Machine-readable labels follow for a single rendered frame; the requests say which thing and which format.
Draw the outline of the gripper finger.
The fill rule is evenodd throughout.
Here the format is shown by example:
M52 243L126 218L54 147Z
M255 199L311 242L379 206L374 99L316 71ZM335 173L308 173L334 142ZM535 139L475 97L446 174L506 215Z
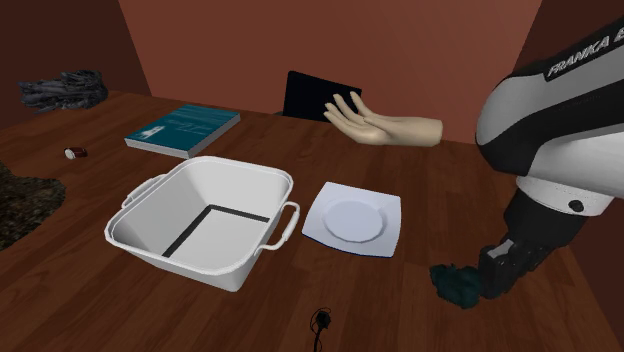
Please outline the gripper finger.
M515 243L504 239L497 246L483 247L479 254L478 272L482 283L481 295L494 299L508 292L517 280L518 258L512 251Z
M528 272L533 272L553 251L551 246L543 245L529 240L516 243L518 270L517 277L521 278Z

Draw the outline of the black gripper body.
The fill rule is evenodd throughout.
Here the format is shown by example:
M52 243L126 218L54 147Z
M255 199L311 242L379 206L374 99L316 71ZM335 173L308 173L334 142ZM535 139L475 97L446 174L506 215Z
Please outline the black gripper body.
M529 241L539 246L567 246L587 221L587 217L562 213L531 199L517 189L504 211L507 239L514 243Z

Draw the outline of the dark teal crumpled object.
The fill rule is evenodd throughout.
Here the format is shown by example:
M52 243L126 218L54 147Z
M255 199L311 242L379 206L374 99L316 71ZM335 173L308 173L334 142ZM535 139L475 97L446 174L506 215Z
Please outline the dark teal crumpled object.
M479 303L482 282L476 268L439 264L432 266L429 274L436 294L443 300L462 309L473 308Z

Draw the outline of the brown wooden table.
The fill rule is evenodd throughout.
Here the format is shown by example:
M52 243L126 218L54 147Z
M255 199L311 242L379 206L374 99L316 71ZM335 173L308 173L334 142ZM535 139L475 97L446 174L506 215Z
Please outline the brown wooden table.
M332 321L322 352L624 352L567 248L472 309L436 295L430 267L474 264L504 234L515 190L470 144L363 146L324 123L246 111L210 154L288 172L303 209L328 181L399 196L393 257L352 256L295 232L229 293L110 245L104 228L126 196L175 165L124 137L176 107L112 92L93 109L0 131L13 173L67 189L52 216L0 252L0 352L312 352L309 322L323 307ZM69 160L68 147L88 156Z

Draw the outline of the white square plate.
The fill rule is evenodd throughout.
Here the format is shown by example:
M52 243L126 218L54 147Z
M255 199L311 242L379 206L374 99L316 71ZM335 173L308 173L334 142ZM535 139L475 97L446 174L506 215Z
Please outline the white square plate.
M390 258L401 220L400 197L327 182L312 203L302 234L345 253Z

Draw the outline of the beige mannequin hand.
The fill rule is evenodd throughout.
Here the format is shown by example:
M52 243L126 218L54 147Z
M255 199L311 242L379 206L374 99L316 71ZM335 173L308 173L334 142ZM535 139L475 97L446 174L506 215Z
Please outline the beige mannequin hand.
M366 145L433 147L442 140L444 125L439 119L392 117L370 110L361 97L351 91L354 112L339 94L325 104L323 115L343 134Z

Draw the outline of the teal book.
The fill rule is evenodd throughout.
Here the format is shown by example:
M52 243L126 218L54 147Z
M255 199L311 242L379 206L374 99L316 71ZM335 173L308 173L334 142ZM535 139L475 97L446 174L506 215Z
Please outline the teal book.
M189 159L241 120L234 111L186 104L127 135L126 145Z

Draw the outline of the dark grey crumpled heap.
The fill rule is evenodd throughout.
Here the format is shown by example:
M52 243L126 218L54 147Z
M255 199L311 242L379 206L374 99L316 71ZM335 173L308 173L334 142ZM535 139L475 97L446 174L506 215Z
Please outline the dark grey crumpled heap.
M56 109L90 109L105 101L109 91L97 70L61 72L59 78L18 82L20 101L35 114Z

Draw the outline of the dark brown rough mass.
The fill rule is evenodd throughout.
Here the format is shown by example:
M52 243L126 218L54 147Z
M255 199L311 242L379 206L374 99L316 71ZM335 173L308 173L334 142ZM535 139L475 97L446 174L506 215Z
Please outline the dark brown rough mass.
M0 161L0 251L40 226L65 194L59 180L16 176Z

